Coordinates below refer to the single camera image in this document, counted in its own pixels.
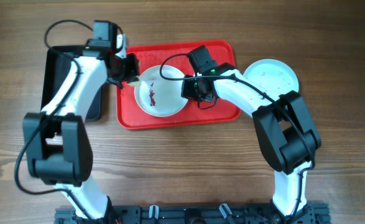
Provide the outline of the green yellow sponge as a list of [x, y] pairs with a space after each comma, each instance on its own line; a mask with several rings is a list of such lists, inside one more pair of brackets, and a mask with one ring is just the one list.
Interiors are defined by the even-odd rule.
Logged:
[[127, 81], [129, 86], [140, 86], [141, 81], [138, 77], [132, 77], [130, 80]]

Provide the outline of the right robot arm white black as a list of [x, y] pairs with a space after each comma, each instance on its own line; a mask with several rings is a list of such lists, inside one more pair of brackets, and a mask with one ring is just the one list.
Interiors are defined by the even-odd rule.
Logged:
[[291, 90], [271, 95], [230, 63], [217, 64], [202, 45], [187, 53], [194, 75], [187, 82], [196, 97], [213, 95], [251, 116], [261, 153], [275, 171], [272, 205], [282, 223], [305, 214], [307, 172], [315, 167], [320, 135], [302, 96]]

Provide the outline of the white plate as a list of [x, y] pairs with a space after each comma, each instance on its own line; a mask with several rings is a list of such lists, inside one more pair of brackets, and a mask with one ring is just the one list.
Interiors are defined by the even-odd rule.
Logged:
[[140, 84], [134, 87], [136, 103], [145, 113], [155, 117], [168, 117], [178, 113], [188, 103], [181, 96], [182, 81], [166, 80], [160, 76], [160, 65], [148, 68], [139, 76]]

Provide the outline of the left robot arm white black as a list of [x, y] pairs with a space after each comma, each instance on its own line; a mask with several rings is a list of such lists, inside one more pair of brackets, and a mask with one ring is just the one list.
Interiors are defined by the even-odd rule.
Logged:
[[76, 52], [48, 50], [70, 61], [68, 75], [55, 96], [38, 113], [23, 119], [24, 146], [14, 167], [17, 187], [23, 157], [29, 174], [52, 186], [46, 193], [61, 192], [73, 205], [78, 223], [119, 223], [109, 197], [91, 175], [93, 152], [84, 122], [97, 92], [105, 84], [122, 87], [138, 81], [138, 60], [127, 50], [122, 29], [110, 21], [95, 21], [92, 38]]

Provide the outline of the light green plate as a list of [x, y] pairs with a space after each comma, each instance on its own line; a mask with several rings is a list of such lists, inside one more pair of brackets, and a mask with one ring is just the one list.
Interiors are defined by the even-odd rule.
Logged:
[[299, 92], [295, 72], [285, 63], [275, 59], [262, 59], [251, 64], [243, 76], [247, 82], [277, 101], [280, 95]]

